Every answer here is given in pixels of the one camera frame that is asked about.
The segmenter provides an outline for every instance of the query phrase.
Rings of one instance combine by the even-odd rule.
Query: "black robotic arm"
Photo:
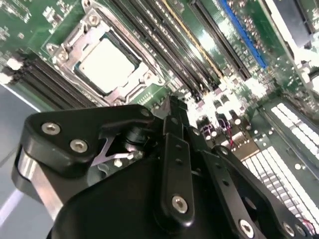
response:
[[[167,98],[159,119],[139,105],[30,116],[12,172],[44,204],[50,239],[312,238],[226,147],[210,149],[187,106]],[[89,186],[92,165],[141,158]]]

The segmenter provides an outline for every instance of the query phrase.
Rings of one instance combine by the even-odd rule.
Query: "motherboard chip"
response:
[[[134,69],[134,65],[107,38],[79,66],[80,72],[105,93],[124,86]]]

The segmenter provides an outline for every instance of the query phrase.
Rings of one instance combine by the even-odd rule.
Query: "capacitor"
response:
[[[218,121],[219,125],[222,128],[228,128],[229,127],[229,122],[228,122],[225,114],[216,113],[216,118],[217,118],[217,121]]]
[[[210,140],[211,137],[217,136],[217,131],[207,116],[199,119],[196,124],[198,129],[203,133],[206,140]]]
[[[210,135],[212,137],[216,137],[217,136],[217,131],[216,131],[215,127],[213,125],[210,125],[210,126],[211,126]]]
[[[241,125],[242,125],[242,127],[243,127],[244,129],[246,129],[246,130],[251,130],[251,125],[250,125],[249,121],[248,121],[246,118],[243,118],[243,119],[241,120]]]
[[[241,120],[239,119],[238,115],[236,114],[236,112],[234,110],[229,111],[235,125],[240,125]]]
[[[230,110],[232,108],[231,106],[231,102],[228,99],[228,97],[226,95],[223,95],[220,100],[222,101],[222,103],[224,104],[224,107],[228,110]]]
[[[214,106],[219,114],[223,113],[223,105],[220,101],[214,101]]]
[[[209,126],[203,127],[201,129],[201,132],[203,133],[203,135],[204,135],[206,140],[210,140],[211,139],[211,133],[210,133]]]

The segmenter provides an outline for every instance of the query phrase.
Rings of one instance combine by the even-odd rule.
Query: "motherboard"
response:
[[[156,111],[175,95],[207,138],[234,125],[249,129],[254,110],[276,97],[316,120],[318,6],[0,0],[0,81],[46,110],[141,104]]]

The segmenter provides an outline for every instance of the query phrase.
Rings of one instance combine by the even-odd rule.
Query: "blue ram slot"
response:
[[[235,28],[237,29],[239,35],[241,36],[241,38],[243,39],[243,41],[245,42],[246,46],[250,49],[251,54],[253,55],[253,57],[256,59],[257,63],[262,67],[262,68],[266,68],[267,64],[265,63],[265,61],[262,59],[261,55],[258,53],[258,51],[256,50],[256,48],[254,47],[254,44],[251,42],[251,40],[249,39],[246,31],[243,29],[243,27],[241,26],[240,22],[238,21],[237,17],[235,16],[235,14],[233,13],[233,11],[230,9],[230,7],[227,4],[227,0],[220,0],[220,4],[222,5],[222,7],[224,8],[224,10],[226,11],[227,15],[230,17],[232,23],[234,24]]]

